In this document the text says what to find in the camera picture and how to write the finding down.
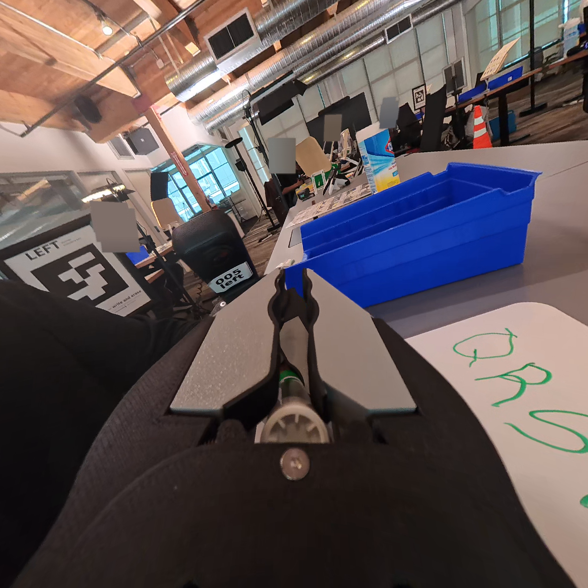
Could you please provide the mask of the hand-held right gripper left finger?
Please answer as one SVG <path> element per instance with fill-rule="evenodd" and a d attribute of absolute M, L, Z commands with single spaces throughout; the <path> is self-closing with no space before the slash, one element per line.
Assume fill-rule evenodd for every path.
<path fill-rule="evenodd" d="M 169 407 L 173 415 L 239 421 L 253 430 L 277 401 L 284 270 L 257 281 L 212 320 Z"/>

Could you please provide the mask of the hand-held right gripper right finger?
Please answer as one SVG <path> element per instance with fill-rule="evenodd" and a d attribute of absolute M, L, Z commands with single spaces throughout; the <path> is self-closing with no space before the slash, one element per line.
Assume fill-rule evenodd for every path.
<path fill-rule="evenodd" d="M 311 269 L 303 269 L 314 399 L 333 423 L 416 411 L 371 314 Z"/>

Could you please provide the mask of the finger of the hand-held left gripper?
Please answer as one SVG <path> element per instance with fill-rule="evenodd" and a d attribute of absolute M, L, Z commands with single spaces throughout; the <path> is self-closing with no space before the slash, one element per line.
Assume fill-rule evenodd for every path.
<path fill-rule="evenodd" d="M 300 317 L 285 322 L 280 331 L 281 349 L 300 373 L 308 373 L 308 332 Z"/>

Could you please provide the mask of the green whiteboard marker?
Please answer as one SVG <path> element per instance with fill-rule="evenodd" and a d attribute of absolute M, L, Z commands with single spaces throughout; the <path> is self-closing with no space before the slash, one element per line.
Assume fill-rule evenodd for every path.
<path fill-rule="evenodd" d="M 286 359 L 278 370 L 277 401 L 256 427 L 256 443 L 328 444 L 327 424 L 312 404 L 301 372 Z"/>

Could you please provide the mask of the white whiteboard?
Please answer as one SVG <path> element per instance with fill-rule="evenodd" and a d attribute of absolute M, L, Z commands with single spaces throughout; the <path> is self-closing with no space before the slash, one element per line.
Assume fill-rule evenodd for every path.
<path fill-rule="evenodd" d="M 587 587 L 587 327 L 524 302 L 407 342 L 466 401 L 542 540 Z"/>

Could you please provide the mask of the person's left forearm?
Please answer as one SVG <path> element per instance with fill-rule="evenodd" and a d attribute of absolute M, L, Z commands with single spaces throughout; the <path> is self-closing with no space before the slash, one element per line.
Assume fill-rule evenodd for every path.
<path fill-rule="evenodd" d="M 129 389 L 195 326 L 1 281 L 1 467 L 83 460 Z"/>

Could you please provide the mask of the large window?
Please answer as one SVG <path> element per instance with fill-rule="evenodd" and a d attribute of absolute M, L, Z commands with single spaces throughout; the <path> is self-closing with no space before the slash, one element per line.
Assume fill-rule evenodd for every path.
<path fill-rule="evenodd" d="M 225 211 L 232 210 L 232 196 L 239 192 L 240 183 L 228 161 L 227 151 L 217 146 L 195 146 L 185 158 L 209 202 Z M 181 220 L 187 222 L 202 213 L 200 204 L 176 166 L 160 166 L 158 171 L 169 175 L 168 196 Z"/>

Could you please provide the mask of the blue plastic bin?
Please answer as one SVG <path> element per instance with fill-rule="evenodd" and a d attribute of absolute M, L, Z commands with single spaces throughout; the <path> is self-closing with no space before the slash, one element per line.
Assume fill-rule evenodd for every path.
<path fill-rule="evenodd" d="M 303 269 L 366 308 L 523 263 L 540 172 L 451 162 L 301 227 Z"/>

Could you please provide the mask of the black softbox light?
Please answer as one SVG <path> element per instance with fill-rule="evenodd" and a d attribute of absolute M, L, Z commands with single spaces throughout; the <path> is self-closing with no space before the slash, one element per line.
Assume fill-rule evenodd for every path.
<path fill-rule="evenodd" d="M 303 96 L 307 89 L 308 85 L 293 78 L 262 92 L 252 104 L 252 111 L 259 124 L 265 125 L 287 111 L 293 106 L 293 99 Z"/>

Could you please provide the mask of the black monitor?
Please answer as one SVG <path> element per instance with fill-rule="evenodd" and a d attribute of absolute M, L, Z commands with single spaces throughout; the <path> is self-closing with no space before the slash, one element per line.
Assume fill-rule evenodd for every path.
<path fill-rule="evenodd" d="M 371 115 L 364 92 L 350 98 L 344 97 L 335 104 L 320 111 L 318 116 L 306 123 L 307 131 L 319 143 L 324 143 L 324 119 L 328 115 L 341 115 L 341 130 L 349 130 L 352 139 L 356 139 L 356 132 L 369 127 Z"/>

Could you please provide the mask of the ceiling air vent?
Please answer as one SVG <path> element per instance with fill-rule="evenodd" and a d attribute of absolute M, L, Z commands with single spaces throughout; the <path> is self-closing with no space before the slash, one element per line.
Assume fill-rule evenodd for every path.
<path fill-rule="evenodd" d="M 217 67 L 235 61 L 246 50 L 261 46 L 261 37 L 248 8 L 235 13 L 223 24 L 204 35 L 205 44 Z"/>

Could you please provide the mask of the silver ventilation ducts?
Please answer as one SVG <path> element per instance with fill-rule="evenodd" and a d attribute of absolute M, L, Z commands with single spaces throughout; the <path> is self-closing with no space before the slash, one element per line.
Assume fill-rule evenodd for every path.
<path fill-rule="evenodd" d="M 235 82 L 187 110 L 193 124 L 211 133 L 229 125 L 243 112 L 245 99 L 284 77 L 301 79 L 324 63 L 354 47 L 361 40 L 382 33 L 406 17 L 414 24 L 449 8 L 455 1 L 359 1 L 327 23 L 281 49 Z"/>

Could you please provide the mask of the orange traffic cone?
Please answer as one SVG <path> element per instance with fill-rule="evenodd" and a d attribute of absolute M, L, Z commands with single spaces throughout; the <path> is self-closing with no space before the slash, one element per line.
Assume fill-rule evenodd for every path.
<path fill-rule="evenodd" d="M 473 114 L 473 149 L 492 148 L 492 141 L 479 105 L 475 105 Z"/>

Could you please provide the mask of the wooden post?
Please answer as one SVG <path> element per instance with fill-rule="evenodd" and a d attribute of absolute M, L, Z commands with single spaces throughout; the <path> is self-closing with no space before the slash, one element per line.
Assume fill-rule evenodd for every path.
<path fill-rule="evenodd" d="M 202 191 L 202 188 L 200 187 L 194 173 L 190 169 L 186 158 L 183 156 L 181 150 L 178 148 L 177 144 L 173 140 L 173 137 L 164 125 L 160 114 L 155 108 L 155 105 L 149 105 L 143 114 L 146 116 L 146 120 L 151 126 L 154 134 L 157 136 L 159 142 L 168 153 L 170 160 L 172 160 L 174 166 L 176 166 L 177 170 L 183 176 L 187 187 L 189 188 L 192 195 L 194 195 L 196 201 L 202 209 L 202 212 L 209 212 L 213 206 L 210 204 L 210 201 Z"/>

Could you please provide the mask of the black wall speaker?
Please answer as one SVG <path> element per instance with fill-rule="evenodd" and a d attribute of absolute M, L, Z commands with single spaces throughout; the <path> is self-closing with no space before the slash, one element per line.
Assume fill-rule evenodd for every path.
<path fill-rule="evenodd" d="M 159 149 L 156 136 L 150 128 L 140 127 L 122 134 L 134 155 L 147 156 Z"/>

